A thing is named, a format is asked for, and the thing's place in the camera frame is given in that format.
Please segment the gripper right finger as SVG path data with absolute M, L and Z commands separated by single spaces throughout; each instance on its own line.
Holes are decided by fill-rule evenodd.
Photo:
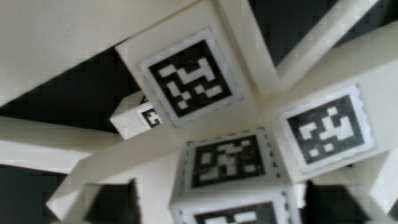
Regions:
M 344 185 L 306 182 L 303 224 L 367 224 L 372 220 Z

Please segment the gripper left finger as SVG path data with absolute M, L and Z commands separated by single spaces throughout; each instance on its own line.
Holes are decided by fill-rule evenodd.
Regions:
M 59 224 L 143 224 L 136 180 L 88 184 Z

